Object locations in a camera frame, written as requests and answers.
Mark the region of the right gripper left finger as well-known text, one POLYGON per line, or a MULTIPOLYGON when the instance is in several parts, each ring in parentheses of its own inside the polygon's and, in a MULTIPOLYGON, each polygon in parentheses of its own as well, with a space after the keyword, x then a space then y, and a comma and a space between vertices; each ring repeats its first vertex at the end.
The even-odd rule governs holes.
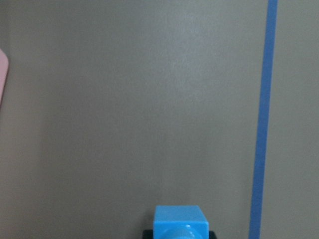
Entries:
POLYGON ((154 231, 152 229, 143 230, 142 239, 153 239, 154 231))

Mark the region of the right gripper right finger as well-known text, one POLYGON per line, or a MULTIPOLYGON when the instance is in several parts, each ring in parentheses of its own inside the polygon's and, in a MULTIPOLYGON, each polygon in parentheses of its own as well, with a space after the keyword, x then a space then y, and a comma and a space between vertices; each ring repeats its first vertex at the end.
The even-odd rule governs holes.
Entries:
POLYGON ((217 236, 214 231, 209 231, 209 239, 217 239, 217 236))

